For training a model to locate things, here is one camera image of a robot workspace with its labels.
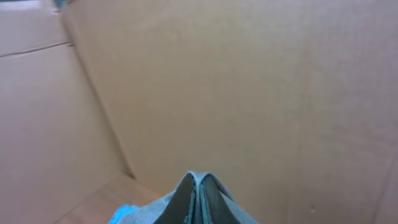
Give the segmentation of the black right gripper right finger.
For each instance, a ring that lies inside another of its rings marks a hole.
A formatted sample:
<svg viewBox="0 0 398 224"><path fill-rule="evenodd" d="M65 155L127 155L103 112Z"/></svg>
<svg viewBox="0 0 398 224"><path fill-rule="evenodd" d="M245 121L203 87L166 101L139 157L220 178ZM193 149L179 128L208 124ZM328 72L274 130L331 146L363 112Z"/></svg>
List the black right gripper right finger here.
<svg viewBox="0 0 398 224"><path fill-rule="evenodd" d="M239 224L209 175L201 183L201 210L205 224Z"/></svg>

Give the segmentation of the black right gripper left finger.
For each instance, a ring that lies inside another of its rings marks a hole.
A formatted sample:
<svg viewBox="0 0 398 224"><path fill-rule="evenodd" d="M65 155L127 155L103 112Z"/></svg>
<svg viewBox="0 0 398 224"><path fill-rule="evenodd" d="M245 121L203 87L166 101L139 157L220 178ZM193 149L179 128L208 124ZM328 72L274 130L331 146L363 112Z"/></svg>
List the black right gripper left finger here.
<svg viewBox="0 0 398 224"><path fill-rule="evenodd" d="M191 224L195 207L195 181L187 174L154 224Z"/></svg>

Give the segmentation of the grey shorts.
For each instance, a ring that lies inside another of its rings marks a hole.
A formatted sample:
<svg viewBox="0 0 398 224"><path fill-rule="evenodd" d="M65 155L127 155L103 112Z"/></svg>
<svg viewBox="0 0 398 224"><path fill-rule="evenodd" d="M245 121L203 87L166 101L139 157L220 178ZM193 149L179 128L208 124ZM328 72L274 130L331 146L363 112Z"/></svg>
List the grey shorts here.
<svg viewBox="0 0 398 224"><path fill-rule="evenodd" d="M205 224L203 223L202 210L201 210L201 183L206 176L210 176L214 179L215 184L218 187L218 190L222 194L225 202L227 203L229 209L232 211L233 215L239 221L239 223L249 224L249 223L257 223L250 214L248 214L245 210L243 210L238 204L235 203L231 194L225 188L225 186L219 181L219 179L210 172L195 172L189 171L187 174L191 174L195 181L195 207L193 210L193 220L191 224ZM156 219L160 217L165 207L169 203L172 198L175 190L177 189L177 184L173 191L165 195L164 197L151 202L143 207L139 207L137 205L123 205L119 207L113 214L110 219L110 223L116 224L141 224L141 223L154 223Z"/></svg>

